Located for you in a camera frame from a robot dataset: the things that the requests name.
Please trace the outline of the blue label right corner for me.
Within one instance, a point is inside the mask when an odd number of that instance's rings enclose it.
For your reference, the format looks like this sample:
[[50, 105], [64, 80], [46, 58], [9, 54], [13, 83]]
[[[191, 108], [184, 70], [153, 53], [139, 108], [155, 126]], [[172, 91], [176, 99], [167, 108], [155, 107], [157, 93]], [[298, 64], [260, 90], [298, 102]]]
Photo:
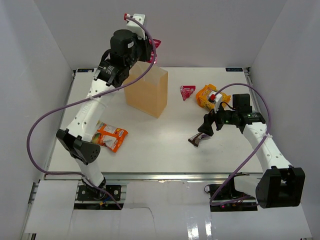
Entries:
[[226, 67], [225, 70], [227, 72], [243, 72], [241, 67]]

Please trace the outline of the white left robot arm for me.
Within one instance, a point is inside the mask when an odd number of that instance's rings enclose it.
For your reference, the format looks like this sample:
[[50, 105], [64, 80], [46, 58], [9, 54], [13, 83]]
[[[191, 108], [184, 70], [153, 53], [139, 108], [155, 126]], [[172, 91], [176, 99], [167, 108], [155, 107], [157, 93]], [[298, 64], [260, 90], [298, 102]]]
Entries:
[[113, 33], [110, 48], [104, 52], [96, 69], [88, 100], [66, 127], [59, 129], [56, 137], [78, 163], [88, 193], [99, 200], [105, 196], [105, 178], [96, 162], [100, 146], [92, 143], [97, 123], [107, 107], [110, 95], [101, 93], [121, 87], [129, 77], [129, 71], [137, 61], [147, 62], [151, 58], [152, 46], [144, 30], [120, 29]]

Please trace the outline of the brown paper bag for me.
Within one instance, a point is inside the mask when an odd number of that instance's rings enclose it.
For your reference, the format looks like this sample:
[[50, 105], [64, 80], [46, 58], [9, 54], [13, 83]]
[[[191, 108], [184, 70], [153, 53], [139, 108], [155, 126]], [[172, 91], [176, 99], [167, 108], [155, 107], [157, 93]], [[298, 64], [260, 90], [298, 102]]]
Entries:
[[126, 103], [159, 118], [168, 102], [168, 72], [153, 65], [137, 82], [124, 88]]

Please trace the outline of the blue label corner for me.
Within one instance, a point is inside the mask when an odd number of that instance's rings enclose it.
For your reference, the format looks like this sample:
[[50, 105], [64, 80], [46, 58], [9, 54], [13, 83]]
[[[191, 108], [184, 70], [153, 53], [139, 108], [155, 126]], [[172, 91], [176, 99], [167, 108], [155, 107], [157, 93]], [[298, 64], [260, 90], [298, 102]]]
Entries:
[[225, 70], [227, 72], [243, 72], [241, 67], [226, 67]]
[[94, 71], [95, 71], [94, 68], [78, 68], [76, 70], [77, 73], [92, 73]]

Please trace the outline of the red snack packet near bag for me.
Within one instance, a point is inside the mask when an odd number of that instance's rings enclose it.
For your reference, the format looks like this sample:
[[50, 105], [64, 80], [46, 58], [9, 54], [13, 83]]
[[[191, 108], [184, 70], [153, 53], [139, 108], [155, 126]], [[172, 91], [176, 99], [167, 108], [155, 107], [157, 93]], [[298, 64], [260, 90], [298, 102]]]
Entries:
[[180, 94], [182, 96], [182, 100], [185, 101], [186, 99], [188, 99], [195, 90], [196, 90], [195, 85], [181, 85]]

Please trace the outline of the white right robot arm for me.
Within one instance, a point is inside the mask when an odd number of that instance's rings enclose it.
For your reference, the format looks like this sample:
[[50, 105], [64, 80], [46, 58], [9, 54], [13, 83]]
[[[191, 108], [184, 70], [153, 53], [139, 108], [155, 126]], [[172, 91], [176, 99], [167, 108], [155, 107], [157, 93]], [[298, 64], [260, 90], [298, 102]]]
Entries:
[[198, 131], [213, 136], [212, 125], [221, 130], [224, 125], [233, 125], [250, 143], [262, 168], [260, 179], [236, 170], [212, 194], [211, 206], [217, 206], [216, 196], [223, 190], [226, 195], [236, 200], [244, 194], [256, 199], [263, 208], [297, 207], [301, 202], [305, 182], [305, 172], [284, 157], [268, 132], [268, 126], [261, 113], [254, 112], [250, 105], [250, 95], [234, 94], [232, 106], [228, 110], [221, 94], [213, 94], [208, 101], [214, 108], [203, 117], [203, 124]]

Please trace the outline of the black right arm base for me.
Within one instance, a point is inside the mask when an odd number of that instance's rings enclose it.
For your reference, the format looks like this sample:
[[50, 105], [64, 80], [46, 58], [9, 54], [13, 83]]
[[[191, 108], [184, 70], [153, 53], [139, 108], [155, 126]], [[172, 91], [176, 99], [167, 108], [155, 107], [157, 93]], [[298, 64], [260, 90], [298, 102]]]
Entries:
[[256, 199], [252, 196], [235, 190], [231, 190], [225, 186], [214, 199], [214, 202], [227, 202], [218, 206], [211, 206], [212, 213], [226, 213], [226, 212], [254, 212], [258, 210]]

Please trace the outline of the pink snack packet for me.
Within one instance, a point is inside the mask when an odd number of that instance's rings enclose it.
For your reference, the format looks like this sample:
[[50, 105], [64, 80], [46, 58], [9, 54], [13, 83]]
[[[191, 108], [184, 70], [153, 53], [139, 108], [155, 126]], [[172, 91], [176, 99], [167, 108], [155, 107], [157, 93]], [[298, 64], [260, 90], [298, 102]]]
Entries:
[[[159, 40], [159, 39], [154, 39], [153, 42], [154, 42], [154, 46], [155, 46], [156, 49], [162, 43], [162, 41]], [[154, 52], [153, 45], [152, 45], [150, 40], [149, 40], [149, 43], [150, 43], [150, 46], [151, 46], [151, 53], [150, 53], [150, 59], [147, 61], [147, 63], [151, 63], [152, 60], [153, 60], [153, 63], [156, 64], [157, 63], [157, 54]]]

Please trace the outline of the orange Fox's candy bag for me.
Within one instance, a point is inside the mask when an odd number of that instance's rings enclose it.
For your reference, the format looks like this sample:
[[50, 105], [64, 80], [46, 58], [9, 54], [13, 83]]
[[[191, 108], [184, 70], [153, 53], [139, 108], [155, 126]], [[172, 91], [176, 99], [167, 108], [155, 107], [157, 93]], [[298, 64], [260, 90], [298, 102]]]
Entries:
[[127, 135], [128, 131], [125, 129], [98, 121], [91, 142], [109, 148], [113, 153], [116, 153]]

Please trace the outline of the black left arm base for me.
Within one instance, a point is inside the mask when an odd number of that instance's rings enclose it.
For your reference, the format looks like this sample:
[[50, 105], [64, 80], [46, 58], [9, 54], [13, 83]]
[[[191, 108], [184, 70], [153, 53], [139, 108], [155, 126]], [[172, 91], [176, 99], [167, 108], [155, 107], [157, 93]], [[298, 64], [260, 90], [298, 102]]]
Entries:
[[[111, 194], [114, 200], [123, 207], [121, 201], [122, 186], [107, 185], [105, 190]], [[89, 189], [85, 185], [79, 185], [74, 203], [75, 210], [120, 210], [111, 197], [104, 192], [97, 192], [96, 189]]]

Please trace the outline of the blue label left corner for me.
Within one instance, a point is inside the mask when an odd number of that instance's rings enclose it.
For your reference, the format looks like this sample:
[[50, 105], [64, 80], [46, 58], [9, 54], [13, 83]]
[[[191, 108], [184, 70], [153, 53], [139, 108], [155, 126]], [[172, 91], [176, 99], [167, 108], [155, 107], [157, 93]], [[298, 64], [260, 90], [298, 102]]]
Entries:
[[92, 73], [94, 71], [95, 71], [94, 68], [78, 68], [76, 70], [77, 73]]

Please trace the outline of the brown chocolate bar wrapper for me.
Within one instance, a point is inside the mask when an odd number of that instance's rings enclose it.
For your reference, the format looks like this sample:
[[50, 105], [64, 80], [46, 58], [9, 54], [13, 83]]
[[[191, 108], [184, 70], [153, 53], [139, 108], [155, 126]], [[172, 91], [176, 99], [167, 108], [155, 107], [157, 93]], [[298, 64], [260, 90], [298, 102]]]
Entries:
[[207, 139], [209, 137], [210, 136], [205, 133], [198, 132], [197, 134], [190, 137], [188, 139], [188, 142], [191, 143], [193, 146], [198, 147], [201, 140]]

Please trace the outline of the orange yellow candy bag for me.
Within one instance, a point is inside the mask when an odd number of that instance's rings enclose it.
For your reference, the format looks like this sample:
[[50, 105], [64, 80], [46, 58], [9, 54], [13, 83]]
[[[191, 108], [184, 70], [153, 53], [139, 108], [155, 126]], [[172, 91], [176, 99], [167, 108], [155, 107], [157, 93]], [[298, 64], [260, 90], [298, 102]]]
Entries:
[[[208, 98], [210, 96], [210, 94], [212, 92], [215, 92], [217, 93], [219, 91], [219, 89], [212, 85], [212, 84], [207, 84], [204, 86], [204, 88], [202, 88], [196, 95], [195, 95], [195, 99], [196, 99], [196, 102], [197, 104], [203, 108], [203, 109], [207, 109], [208, 111], [209, 110], [209, 101], [208, 101]], [[223, 101], [221, 104], [222, 104], [222, 107], [225, 107], [231, 100], [231, 96], [228, 95], [228, 98], [225, 99], [225, 101]]]

